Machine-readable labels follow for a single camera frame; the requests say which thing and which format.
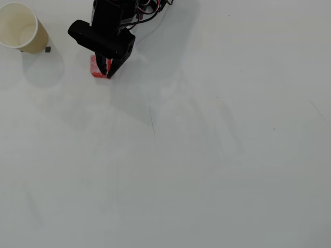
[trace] white table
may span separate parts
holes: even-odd
[[[25,2],[52,52],[0,48],[0,247],[330,247],[330,1],[175,0],[111,81],[67,34],[92,0]]]

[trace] red block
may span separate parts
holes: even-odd
[[[112,60],[111,59],[107,59],[107,70],[110,71],[110,66],[112,64]],[[102,78],[102,79],[106,79],[107,76],[102,75],[101,71],[98,68],[97,65],[97,58],[95,55],[91,55],[91,74],[92,76],[94,76],[95,78]]]

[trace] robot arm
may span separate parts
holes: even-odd
[[[92,25],[75,21],[68,34],[77,43],[96,53],[97,65],[103,75],[111,78],[130,57],[136,37],[126,27],[151,6],[155,15],[169,0],[94,0]],[[106,59],[112,59],[107,71]]]

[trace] white paper cup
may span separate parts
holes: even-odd
[[[28,5],[11,2],[0,7],[0,44],[39,53],[47,43],[48,34]]]

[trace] cable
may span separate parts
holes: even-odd
[[[137,24],[149,22],[150,20],[154,19],[157,16],[158,13],[159,12],[156,11],[155,14],[152,17],[150,17],[146,20],[142,20],[142,21],[138,21],[138,22],[132,22],[132,23],[124,23],[124,24],[121,24],[119,27],[126,27],[126,26],[137,25]]]
[[[137,11],[137,15],[138,15],[138,20],[141,21],[141,15],[140,15],[139,11]],[[128,30],[132,30],[135,26],[136,26],[136,24],[133,25],[132,27],[128,28]]]
[[[142,10],[141,8],[138,7],[138,10],[144,14],[154,14],[154,13],[157,13],[157,11],[159,10],[160,8],[160,0],[157,0],[157,7],[156,9],[152,12],[152,13],[148,13],[146,12],[145,10]]]
[[[172,0],[172,2],[170,3],[169,0],[165,0],[167,2],[167,4],[169,5],[173,5],[174,4],[174,0]]]
[[[151,0],[148,0],[146,4],[140,4],[141,6],[146,6],[151,2]]]

